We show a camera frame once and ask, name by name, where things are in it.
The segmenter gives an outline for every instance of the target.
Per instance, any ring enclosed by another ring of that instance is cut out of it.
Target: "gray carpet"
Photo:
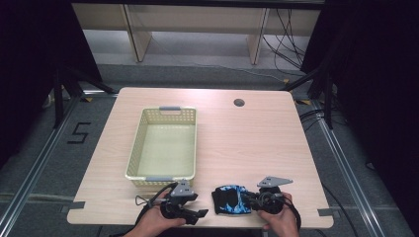
[[[99,65],[99,68],[105,83],[115,89],[137,86],[278,90],[284,86],[284,83],[274,78],[225,68],[116,65]],[[252,72],[274,75],[281,80],[288,78],[292,81],[297,78],[275,70]],[[308,85],[294,90],[294,97],[304,98]],[[94,89],[86,84],[83,84],[83,87]],[[115,98],[104,97],[94,98],[90,103],[78,103],[10,236],[108,236],[128,229],[128,226],[71,225],[66,221],[65,208],[77,192],[114,101]],[[296,105],[296,107],[300,115],[313,109],[312,106],[307,105]],[[368,157],[351,132],[350,125],[345,124],[340,112],[333,112],[333,115],[334,132],[366,196],[374,206],[384,232],[387,236],[413,236],[379,176],[375,171],[366,168],[365,162],[368,161]],[[78,131],[87,132],[88,135],[84,143],[69,144],[68,141],[82,139],[81,136],[72,134],[79,122],[89,122],[89,124],[79,124],[78,128]],[[17,191],[31,169],[51,133],[52,126],[53,108],[48,108],[40,114],[31,135],[22,146],[22,151],[12,157],[0,171],[0,197],[2,197],[0,208],[2,211],[7,207],[11,195]],[[306,129],[306,138],[322,183],[345,207],[358,235],[369,236],[366,224],[347,188],[319,122],[316,119],[310,119],[303,123],[303,127]],[[334,210],[335,224],[330,229],[322,230],[322,233],[326,236],[354,236],[351,225],[339,208],[337,200],[326,191],[325,193]],[[322,233],[318,230],[304,229],[301,230],[300,235],[321,236]]]

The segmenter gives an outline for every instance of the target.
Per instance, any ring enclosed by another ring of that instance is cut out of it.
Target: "hand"
[[[283,195],[286,198],[286,202],[292,204],[293,197],[284,192]],[[263,226],[263,229],[272,229],[280,237],[299,236],[296,228],[295,216],[287,205],[284,205],[283,210],[278,214],[271,214],[264,210],[258,210],[258,215],[268,222]]]
[[[186,224],[184,218],[166,219],[160,211],[160,205],[154,205],[141,217],[138,224],[125,237],[155,237],[166,229]]]

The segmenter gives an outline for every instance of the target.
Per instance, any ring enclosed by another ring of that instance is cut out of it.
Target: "basket handle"
[[[173,177],[146,177],[146,182],[172,182]]]
[[[180,115],[181,108],[180,107],[159,107],[160,115]]]

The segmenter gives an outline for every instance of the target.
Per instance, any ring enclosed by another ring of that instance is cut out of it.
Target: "plastic basket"
[[[189,107],[144,109],[126,177],[136,186],[161,187],[195,177],[197,111]]]

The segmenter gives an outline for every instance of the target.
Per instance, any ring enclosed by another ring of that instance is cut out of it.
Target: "wooden tabletop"
[[[234,100],[244,101],[243,107]],[[73,224],[132,225],[142,210],[135,196],[149,195],[125,177],[126,165],[142,109],[159,106],[197,109],[197,170],[188,202],[191,210],[209,209],[196,226],[260,228],[256,212],[245,216],[216,215],[210,193],[224,185],[241,185],[257,193],[266,176],[292,179],[280,186],[293,195],[302,228],[329,228],[329,208],[288,92],[207,89],[123,88],[114,104],[67,220]]]

